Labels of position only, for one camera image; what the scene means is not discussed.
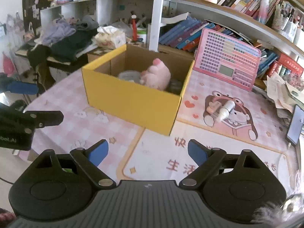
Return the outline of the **yellow cardboard box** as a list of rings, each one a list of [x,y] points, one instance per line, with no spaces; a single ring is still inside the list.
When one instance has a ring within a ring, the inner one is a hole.
[[[156,58],[168,67],[172,79],[182,83],[179,94],[159,91],[118,78],[126,70],[146,70]],[[169,136],[193,65],[194,60],[187,56],[149,51],[126,44],[88,63],[81,71],[90,106]]]

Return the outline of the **chessboard box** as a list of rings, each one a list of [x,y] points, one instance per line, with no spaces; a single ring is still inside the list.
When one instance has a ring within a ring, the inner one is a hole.
[[[90,52],[87,53],[88,63],[96,60],[97,58],[111,52],[111,49],[105,49],[105,48],[96,48]]]

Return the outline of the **row of blue books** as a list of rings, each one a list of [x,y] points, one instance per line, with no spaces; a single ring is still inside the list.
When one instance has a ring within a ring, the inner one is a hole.
[[[160,36],[159,44],[187,51],[200,41],[203,29],[212,29],[215,26],[213,22],[188,16]]]

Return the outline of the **stack of papers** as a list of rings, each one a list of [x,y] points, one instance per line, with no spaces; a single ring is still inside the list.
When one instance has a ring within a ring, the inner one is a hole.
[[[266,81],[267,97],[273,100],[277,111],[294,112],[296,106],[303,110],[303,93],[283,80],[276,72],[271,77],[267,76]]]

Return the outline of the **white spray bottle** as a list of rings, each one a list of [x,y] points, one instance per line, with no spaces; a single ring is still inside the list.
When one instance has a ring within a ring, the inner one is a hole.
[[[229,117],[230,112],[235,108],[235,102],[228,100],[219,110],[217,121],[223,121]]]

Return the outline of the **grey toy car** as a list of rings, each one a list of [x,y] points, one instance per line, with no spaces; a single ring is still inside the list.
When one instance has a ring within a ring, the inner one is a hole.
[[[182,88],[183,83],[181,81],[177,79],[171,79],[166,91],[175,95],[180,95]]]

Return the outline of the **clear packing tape roll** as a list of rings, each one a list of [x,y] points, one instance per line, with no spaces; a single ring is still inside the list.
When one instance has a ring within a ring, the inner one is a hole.
[[[140,84],[141,73],[135,70],[127,70],[119,73],[118,79]]]

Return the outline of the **pink keyboard learning toy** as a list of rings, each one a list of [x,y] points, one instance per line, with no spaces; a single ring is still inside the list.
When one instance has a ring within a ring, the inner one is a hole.
[[[257,77],[260,58],[259,49],[204,28],[193,69],[250,92]]]

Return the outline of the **white bookshelf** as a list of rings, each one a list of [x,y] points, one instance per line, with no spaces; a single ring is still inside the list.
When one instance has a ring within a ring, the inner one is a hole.
[[[299,47],[270,27],[229,7],[202,0],[78,0],[42,9],[40,19],[44,29],[59,17],[82,19],[91,13],[93,19],[103,26],[118,19],[129,19],[132,11],[138,17],[144,14],[152,20],[147,42],[153,50],[157,48],[160,27],[165,25],[163,18],[189,12],[192,17],[222,24],[251,40],[267,42],[292,58],[303,58]]]

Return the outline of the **pile of clothes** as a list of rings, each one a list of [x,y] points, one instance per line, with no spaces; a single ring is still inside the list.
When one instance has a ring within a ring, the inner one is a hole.
[[[89,15],[74,23],[64,18],[55,19],[47,25],[35,46],[27,51],[31,67],[45,63],[49,56],[59,62],[73,62],[78,54],[93,44],[98,22]]]

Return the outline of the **red white glue bottle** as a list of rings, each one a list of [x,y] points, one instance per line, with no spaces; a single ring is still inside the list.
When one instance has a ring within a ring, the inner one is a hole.
[[[137,42],[137,15],[134,11],[131,11],[131,25],[132,25],[132,40]]]

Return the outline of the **tissue box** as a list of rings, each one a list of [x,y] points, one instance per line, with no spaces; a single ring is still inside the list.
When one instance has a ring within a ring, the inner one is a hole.
[[[116,49],[126,44],[125,33],[113,26],[100,26],[94,40],[99,47],[107,49]]]

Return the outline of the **black smartphone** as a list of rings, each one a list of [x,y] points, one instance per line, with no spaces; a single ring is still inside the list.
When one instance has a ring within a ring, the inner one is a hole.
[[[292,145],[296,146],[303,127],[304,112],[298,105],[295,106],[293,117],[286,134],[287,141]]]

